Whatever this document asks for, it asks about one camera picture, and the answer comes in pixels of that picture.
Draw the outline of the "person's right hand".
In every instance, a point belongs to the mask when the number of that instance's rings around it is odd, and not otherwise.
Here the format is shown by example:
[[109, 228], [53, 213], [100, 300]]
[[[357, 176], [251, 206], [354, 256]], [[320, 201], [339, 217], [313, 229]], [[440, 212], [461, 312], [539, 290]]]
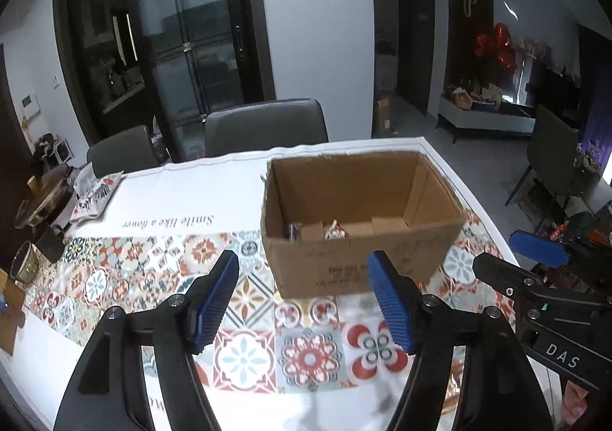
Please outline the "person's right hand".
[[561, 418], [570, 430], [588, 430], [591, 421], [589, 406], [592, 397], [588, 390], [567, 381], [561, 401]]

